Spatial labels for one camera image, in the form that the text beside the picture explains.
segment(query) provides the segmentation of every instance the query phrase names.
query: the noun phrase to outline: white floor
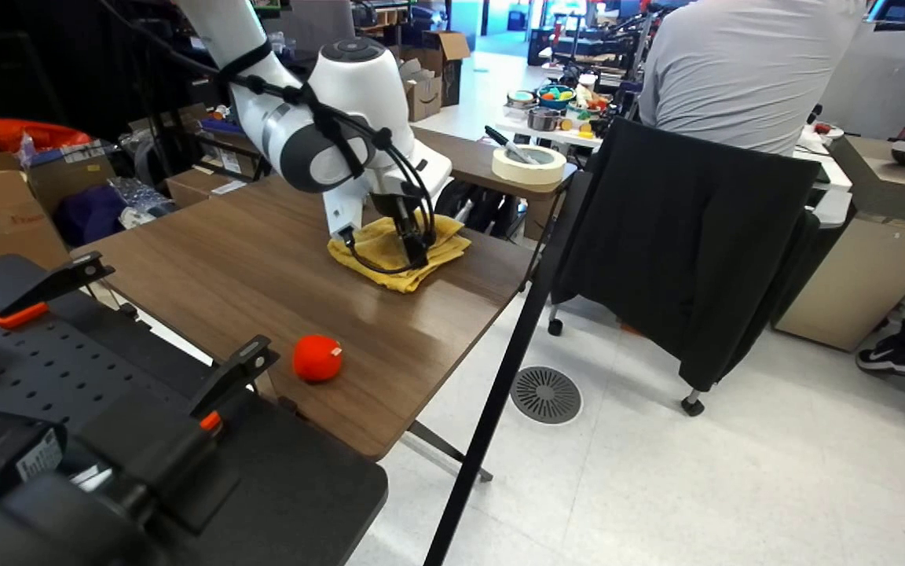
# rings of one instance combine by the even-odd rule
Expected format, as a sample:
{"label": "white floor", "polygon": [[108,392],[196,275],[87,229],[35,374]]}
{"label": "white floor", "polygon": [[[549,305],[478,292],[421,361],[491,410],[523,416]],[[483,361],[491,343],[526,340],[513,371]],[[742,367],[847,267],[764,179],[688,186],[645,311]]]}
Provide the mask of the white floor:
{"label": "white floor", "polygon": [[[466,102],[426,127],[480,135],[520,64],[472,58]],[[707,399],[677,364],[589,309],[566,338],[538,331],[523,364],[576,378],[582,416],[549,429],[505,410],[455,536],[455,566],[617,562],[905,562],[905,379],[868,378],[831,350],[778,332]],[[466,448],[516,325],[507,309],[421,416]],[[385,460],[388,499],[352,566],[423,559],[455,464],[404,437]]]}

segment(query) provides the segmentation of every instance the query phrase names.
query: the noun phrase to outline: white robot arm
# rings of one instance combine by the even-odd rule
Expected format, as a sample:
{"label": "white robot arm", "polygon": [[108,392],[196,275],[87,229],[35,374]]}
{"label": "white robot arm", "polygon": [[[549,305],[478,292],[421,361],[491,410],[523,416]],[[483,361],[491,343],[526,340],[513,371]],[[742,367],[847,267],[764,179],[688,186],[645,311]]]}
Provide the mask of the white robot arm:
{"label": "white robot arm", "polygon": [[[247,0],[175,0],[206,52],[220,69],[268,40]],[[256,77],[273,87],[302,87],[302,83],[273,58],[251,64],[240,77]],[[404,171],[388,154],[374,150],[374,131],[388,129],[392,147],[414,168],[429,202],[445,188],[449,156],[414,142],[402,78],[388,49],[370,40],[343,40],[323,47],[306,78],[320,104],[364,120],[368,129],[343,127],[343,139],[364,168],[352,175],[343,150],[320,131],[312,108],[284,104],[276,95],[255,95],[233,86],[233,102],[244,135],[260,147],[268,165],[302,193],[327,193],[327,229],[360,226],[360,204],[370,194],[383,214],[414,220],[404,193]]]}

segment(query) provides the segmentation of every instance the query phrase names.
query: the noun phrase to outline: black office chair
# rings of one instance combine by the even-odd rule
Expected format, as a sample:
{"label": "black office chair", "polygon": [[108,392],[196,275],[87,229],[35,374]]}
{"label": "black office chair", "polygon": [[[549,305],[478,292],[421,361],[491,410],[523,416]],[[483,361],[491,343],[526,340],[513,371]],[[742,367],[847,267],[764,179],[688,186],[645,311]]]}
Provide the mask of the black office chair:
{"label": "black office chair", "polygon": [[807,212],[815,165],[771,156],[635,123],[614,123],[553,284],[557,305],[583,296],[680,359],[680,399],[707,392],[776,320],[843,229]]}

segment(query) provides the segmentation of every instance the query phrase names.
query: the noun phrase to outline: black pole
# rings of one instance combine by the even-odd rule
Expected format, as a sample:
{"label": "black pole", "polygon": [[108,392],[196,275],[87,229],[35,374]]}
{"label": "black pole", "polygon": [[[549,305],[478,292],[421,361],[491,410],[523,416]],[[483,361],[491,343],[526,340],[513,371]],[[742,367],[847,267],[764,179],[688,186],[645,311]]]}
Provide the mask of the black pole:
{"label": "black pole", "polygon": [[503,354],[503,364],[496,367],[492,388],[486,392],[486,404],[483,404],[480,420],[473,429],[472,448],[466,450],[466,462],[455,474],[455,485],[453,485],[449,504],[442,508],[438,527],[429,537],[423,566],[438,566],[449,553],[460,508],[472,498],[472,487],[478,485],[491,437],[492,437],[496,420],[503,418],[503,410],[507,404],[519,364],[523,359],[523,350],[526,350],[526,343],[540,325],[543,305],[549,300],[557,267],[561,263],[566,247],[572,241],[572,226],[582,214],[583,193],[586,193],[586,179],[582,173],[572,175],[572,183],[561,194],[561,212],[553,223],[543,261],[540,261],[540,267],[526,285],[520,313],[516,320],[513,340],[507,340],[505,354]]}

